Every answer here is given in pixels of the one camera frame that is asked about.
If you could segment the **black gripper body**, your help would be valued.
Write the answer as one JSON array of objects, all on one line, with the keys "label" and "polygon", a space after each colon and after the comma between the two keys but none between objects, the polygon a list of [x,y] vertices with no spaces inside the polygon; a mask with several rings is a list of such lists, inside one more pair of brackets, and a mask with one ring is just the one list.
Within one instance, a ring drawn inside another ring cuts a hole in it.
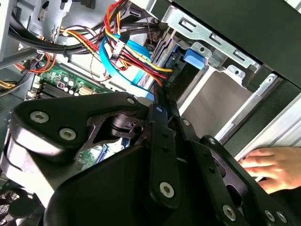
[{"label": "black gripper body", "polygon": [[44,215],[46,226],[219,226],[201,175],[178,161],[180,205],[155,206],[148,193],[150,152],[129,148],[65,181]]}]

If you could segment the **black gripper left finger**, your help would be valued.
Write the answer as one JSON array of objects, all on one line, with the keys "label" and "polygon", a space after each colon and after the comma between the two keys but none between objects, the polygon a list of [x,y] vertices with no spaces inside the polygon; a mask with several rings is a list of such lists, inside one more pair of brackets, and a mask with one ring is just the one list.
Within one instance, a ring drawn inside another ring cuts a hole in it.
[{"label": "black gripper left finger", "polygon": [[181,200],[174,132],[161,88],[149,106],[126,92],[25,101],[14,108],[7,137],[7,177],[33,190],[43,204],[81,173],[83,150],[131,139],[150,152],[148,193],[155,206],[175,210]]}]

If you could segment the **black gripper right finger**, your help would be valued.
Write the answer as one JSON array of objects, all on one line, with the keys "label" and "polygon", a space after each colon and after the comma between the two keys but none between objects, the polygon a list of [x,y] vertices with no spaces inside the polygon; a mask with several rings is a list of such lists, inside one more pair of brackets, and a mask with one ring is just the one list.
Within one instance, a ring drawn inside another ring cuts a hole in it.
[{"label": "black gripper right finger", "polygon": [[294,226],[295,217],[268,195],[212,136],[199,138],[191,122],[180,117],[165,90],[161,103],[176,130],[178,154],[187,161],[193,209],[209,226]]}]

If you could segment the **person bare hand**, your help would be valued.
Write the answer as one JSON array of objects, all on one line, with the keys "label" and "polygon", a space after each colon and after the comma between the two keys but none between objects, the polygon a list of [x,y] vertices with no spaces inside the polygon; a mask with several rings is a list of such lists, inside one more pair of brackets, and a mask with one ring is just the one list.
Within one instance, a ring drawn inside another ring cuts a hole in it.
[{"label": "person bare hand", "polygon": [[301,149],[265,147],[251,151],[239,164],[252,177],[263,177],[259,185],[269,194],[301,186]]}]

